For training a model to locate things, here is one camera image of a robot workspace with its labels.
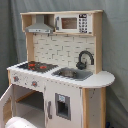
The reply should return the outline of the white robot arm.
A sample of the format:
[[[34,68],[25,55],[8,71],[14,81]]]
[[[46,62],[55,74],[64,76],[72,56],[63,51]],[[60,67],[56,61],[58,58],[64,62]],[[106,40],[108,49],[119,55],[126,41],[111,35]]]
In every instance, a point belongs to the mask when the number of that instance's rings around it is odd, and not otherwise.
[[[37,128],[37,127],[24,118],[12,117],[5,124],[5,128]]]

